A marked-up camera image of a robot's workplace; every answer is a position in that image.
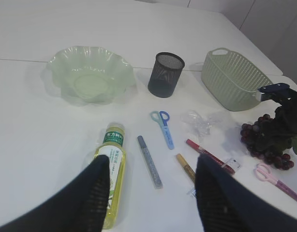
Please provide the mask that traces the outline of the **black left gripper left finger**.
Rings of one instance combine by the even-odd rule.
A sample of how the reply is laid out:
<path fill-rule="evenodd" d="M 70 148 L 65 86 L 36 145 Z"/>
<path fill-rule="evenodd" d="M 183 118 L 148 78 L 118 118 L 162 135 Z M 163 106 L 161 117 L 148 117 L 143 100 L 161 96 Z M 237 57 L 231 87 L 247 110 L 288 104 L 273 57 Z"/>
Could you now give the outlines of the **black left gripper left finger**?
<path fill-rule="evenodd" d="M 109 189 L 109 158 L 99 155 L 58 193 L 0 226 L 0 232 L 100 232 Z"/>

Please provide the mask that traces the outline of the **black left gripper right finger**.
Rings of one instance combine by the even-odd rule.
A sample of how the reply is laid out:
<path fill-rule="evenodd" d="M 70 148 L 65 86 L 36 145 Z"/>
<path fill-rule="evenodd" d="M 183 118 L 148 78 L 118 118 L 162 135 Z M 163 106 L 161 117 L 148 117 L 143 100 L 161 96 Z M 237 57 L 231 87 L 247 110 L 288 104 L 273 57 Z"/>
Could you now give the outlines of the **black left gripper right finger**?
<path fill-rule="evenodd" d="M 206 232 L 297 232 L 297 219 L 254 195 L 207 155 L 198 157 L 195 195 Z"/>

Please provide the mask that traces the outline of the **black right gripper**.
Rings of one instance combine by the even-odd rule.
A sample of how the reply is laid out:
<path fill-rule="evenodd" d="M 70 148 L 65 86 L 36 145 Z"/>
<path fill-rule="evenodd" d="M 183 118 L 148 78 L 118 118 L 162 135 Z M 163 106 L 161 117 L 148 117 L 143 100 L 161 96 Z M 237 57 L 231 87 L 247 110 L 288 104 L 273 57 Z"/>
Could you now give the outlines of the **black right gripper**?
<path fill-rule="evenodd" d="M 274 91 L 272 95 L 272 99 L 283 107 L 297 106 L 297 92 L 291 88 Z"/>

